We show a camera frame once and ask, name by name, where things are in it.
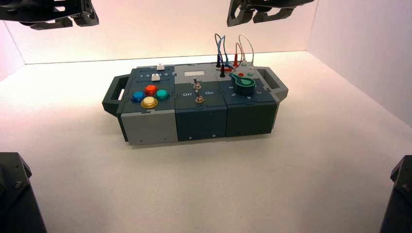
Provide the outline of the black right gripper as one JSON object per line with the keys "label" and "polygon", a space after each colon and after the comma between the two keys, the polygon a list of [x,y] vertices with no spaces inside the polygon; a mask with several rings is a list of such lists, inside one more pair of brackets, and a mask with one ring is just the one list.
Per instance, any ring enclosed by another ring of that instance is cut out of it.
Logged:
{"label": "black right gripper", "polygon": [[297,6],[312,3],[314,0],[232,0],[228,10],[227,26],[233,27],[249,22],[258,8],[280,8],[273,15],[268,11],[257,11],[253,17],[254,23],[263,23],[286,19],[291,16]]}

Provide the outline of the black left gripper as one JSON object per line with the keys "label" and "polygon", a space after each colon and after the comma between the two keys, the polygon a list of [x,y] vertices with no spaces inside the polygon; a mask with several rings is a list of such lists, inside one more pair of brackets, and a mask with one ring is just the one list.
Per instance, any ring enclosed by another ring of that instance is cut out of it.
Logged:
{"label": "black left gripper", "polygon": [[72,27],[68,18],[80,27],[99,25],[99,18],[90,0],[2,0],[0,18],[6,21],[34,23],[34,30]]}

